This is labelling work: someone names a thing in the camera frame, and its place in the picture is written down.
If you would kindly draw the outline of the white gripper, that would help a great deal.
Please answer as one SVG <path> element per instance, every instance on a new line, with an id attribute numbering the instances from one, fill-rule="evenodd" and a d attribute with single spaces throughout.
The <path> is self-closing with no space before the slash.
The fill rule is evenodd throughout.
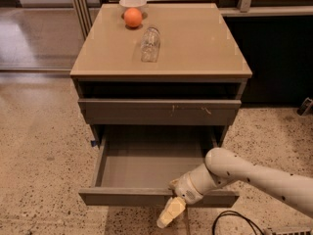
<path id="1" fill-rule="evenodd" d="M 177 179 L 171 180 L 168 187 L 174 190 L 178 197 L 170 198 L 165 204 L 163 211 L 156 221 L 156 225 L 159 228 L 165 228 L 178 217 L 185 210 L 186 203 L 193 205 L 203 198 L 203 194 L 192 183 L 189 172 Z"/>

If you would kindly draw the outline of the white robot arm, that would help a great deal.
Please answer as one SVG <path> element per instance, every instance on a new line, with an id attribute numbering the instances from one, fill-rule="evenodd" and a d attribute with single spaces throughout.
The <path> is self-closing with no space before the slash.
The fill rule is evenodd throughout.
<path id="1" fill-rule="evenodd" d="M 236 181 L 248 183 L 313 217 L 312 178 L 253 164 L 232 151 L 213 148 L 208 151 L 201 165 L 170 182 L 175 197 L 167 201 L 156 225 L 159 228 L 166 227 L 187 205 L 193 205 L 208 192 Z"/>

